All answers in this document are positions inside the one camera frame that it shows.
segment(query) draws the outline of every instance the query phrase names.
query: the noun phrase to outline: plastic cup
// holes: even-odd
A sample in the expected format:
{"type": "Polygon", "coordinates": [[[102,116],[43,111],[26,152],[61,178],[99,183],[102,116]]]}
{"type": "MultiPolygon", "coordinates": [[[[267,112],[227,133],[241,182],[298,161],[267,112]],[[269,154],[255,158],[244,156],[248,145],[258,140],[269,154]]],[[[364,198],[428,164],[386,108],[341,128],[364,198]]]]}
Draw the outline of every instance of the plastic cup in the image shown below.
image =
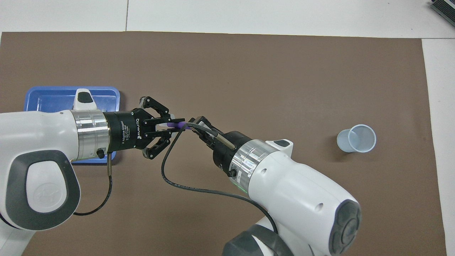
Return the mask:
{"type": "Polygon", "coordinates": [[[347,153],[366,153],[376,145],[376,134],[370,126],[358,124],[351,129],[341,131],[337,136],[337,144],[347,153]]]}

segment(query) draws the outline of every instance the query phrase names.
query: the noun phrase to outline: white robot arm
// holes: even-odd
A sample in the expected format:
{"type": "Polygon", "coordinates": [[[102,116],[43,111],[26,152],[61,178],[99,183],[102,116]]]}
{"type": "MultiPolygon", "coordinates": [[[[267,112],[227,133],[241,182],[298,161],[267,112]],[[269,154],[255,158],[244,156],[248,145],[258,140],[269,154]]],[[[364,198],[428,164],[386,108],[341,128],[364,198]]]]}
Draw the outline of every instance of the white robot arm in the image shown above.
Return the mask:
{"type": "MultiPolygon", "coordinates": [[[[72,161],[129,148],[154,159],[172,133],[185,129],[183,121],[151,97],[128,112],[103,113],[86,89],[77,91],[73,110],[0,113],[0,255],[21,255],[36,231],[73,215],[80,189],[72,161]],[[171,128],[158,130],[159,124],[171,128]]],[[[292,142],[222,133],[204,117],[189,124],[213,149],[215,164],[273,218],[232,239],[223,255],[338,256],[352,244],[361,219],[358,202],[323,174],[291,160],[292,142]]]]}

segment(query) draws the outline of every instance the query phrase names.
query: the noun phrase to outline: robot logo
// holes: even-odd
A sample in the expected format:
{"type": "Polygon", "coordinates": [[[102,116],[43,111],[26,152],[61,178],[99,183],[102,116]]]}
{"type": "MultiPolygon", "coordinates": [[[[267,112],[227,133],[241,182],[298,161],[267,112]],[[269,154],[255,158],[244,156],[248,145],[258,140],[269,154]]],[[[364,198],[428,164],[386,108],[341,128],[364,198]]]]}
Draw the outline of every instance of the robot logo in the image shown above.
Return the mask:
{"type": "Polygon", "coordinates": [[[136,118],[136,126],[137,126],[137,138],[138,139],[142,139],[141,130],[140,130],[140,126],[139,126],[139,119],[138,118],[136,118]]]}
{"type": "Polygon", "coordinates": [[[54,183],[44,183],[35,190],[35,202],[43,208],[57,204],[62,196],[61,189],[54,183]]]}

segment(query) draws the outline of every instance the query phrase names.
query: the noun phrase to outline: brown paper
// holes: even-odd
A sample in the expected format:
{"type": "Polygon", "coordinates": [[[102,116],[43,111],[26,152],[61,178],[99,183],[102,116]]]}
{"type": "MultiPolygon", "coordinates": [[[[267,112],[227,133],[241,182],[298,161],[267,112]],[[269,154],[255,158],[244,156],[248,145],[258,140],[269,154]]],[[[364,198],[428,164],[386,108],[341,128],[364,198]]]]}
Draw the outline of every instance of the brown paper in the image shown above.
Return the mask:
{"type": "MultiPolygon", "coordinates": [[[[425,66],[418,39],[156,32],[7,33],[0,45],[0,112],[21,111],[33,86],[114,86],[122,110],[152,96],[176,117],[206,116],[224,132],[287,138],[293,159],[360,203],[363,222],[346,256],[445,255],[425,66]],[[366,154],[336,135],[365,123],[366,154]]],[[[180,190],[155,160],[117,155],[106,206],[38,232],[24,255],[220,255],[260,218],[231,198],[180,190]]],[[[168,164],[178,183],[241,193],[191,132],[168,164]]],[[[78,211],[106,195],[106,167],[76,166],[78,211]]]]}

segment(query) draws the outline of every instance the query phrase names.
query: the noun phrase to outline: blue tray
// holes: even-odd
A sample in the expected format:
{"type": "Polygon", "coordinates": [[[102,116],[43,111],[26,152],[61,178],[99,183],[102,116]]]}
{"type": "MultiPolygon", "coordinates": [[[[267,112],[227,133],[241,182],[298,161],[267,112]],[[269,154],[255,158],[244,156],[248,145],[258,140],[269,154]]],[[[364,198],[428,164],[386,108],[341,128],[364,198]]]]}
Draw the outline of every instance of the blue tray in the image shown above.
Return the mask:
{"type": "MultiPolygon", "coordinates": [[[[90,90],[98,108],[105,112],[118,111],[120,93],[115,87],[78,87],[78,86],[36,86],[32,87],[25,96],[24,111],[41,111],[54,113],[72,109],[76,90],[90,90]]],[[[106,164],[107,157],[75,161],[73,164],[106,164]]]]}

